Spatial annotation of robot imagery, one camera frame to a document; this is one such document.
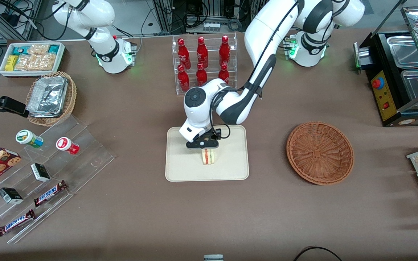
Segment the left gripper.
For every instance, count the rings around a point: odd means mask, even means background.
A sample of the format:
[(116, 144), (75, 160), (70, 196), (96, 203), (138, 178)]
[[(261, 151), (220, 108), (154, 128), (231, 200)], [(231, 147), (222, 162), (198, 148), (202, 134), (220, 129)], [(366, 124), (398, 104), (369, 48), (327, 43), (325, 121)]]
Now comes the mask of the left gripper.
[(205, 155), (205, 149), (213, 149), (214, 154), (219, 151), (219, 129), (214, 132), (208, 128), (196, 128), (184, 123), (179, 133), (187, 140), (186, 148), (190, 150), (201, 149), (202, 155)]

